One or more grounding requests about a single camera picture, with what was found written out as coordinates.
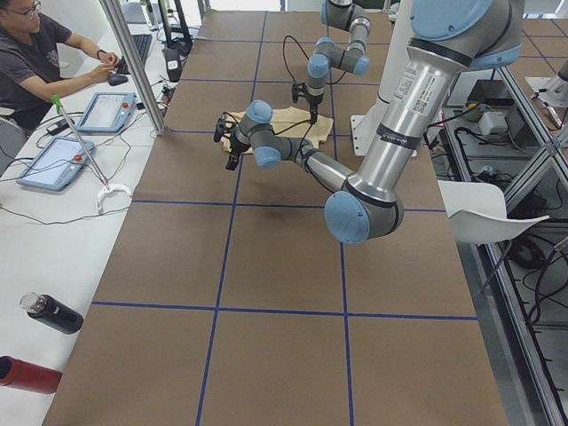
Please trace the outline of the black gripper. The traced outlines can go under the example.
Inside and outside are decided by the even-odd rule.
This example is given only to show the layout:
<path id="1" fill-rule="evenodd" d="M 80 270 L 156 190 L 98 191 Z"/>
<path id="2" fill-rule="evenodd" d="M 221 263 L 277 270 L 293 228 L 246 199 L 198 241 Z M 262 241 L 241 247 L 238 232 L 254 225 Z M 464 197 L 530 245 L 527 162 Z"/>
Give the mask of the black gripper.
<path id="1" fill-rule="evenodd" d="M 246 153 L 250 148 L 251 144 L 247 138 L 241 141 L 236 133 L 233 133 L 229 138 L 230 141 L 230 153 L 228 156 L 227 164 L 225 168 L 230 171 L 235 171 L 240 164 L 240 157 L 243 153 Z"/>
<path id="2" fill-rule="evenodd" d="M 309 104 L 310 124 L 315 124 L 318 121 L 318 112 L 319 105 L 322 102 L 322 93 L 314 94 L 307 91 L 306 100 Z"/>

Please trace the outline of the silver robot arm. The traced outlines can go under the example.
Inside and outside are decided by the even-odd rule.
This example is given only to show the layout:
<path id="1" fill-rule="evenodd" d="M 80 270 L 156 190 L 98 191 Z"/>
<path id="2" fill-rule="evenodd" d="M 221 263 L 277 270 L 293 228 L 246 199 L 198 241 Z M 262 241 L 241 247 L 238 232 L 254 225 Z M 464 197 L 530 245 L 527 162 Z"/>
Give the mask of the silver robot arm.
<path id="1" fill-rule="evenodd" d="M 361 6 L 352 1 L 324 1 L 320 20 L 329 27 L 348 32 L 350 40 L 346 48 L 341 48 L 330 37 L 322 37 L 308 60 L 304 97 L 309 104 L 311 124 L 318 119 L 318 107 L 323 99 L 329 69 L 364 75 L 370 64 L 367 39 L 372 22 Z"/>
<path id="2" fill-rule="evenodd" d="M 396 184 L 448 89 L 464 71 L 517 60 L 524 9 L 521 1 L 415 1 L 409 12 L 400 13 L 398 24 L 411 29 L 409 61 L 357 170 L 327 156 L 307 137 L 278 135 L 272 108 L 261 99 L 239 120 L 229 114 L 217 120 L 215 140 L 230 145 L 227 168 L 234 170 L 246 152 L 263 169 L 294 162 L 330 192 L 324 217 L 337 240 L 356 244 L 393 233 L 404 216 Z"/>

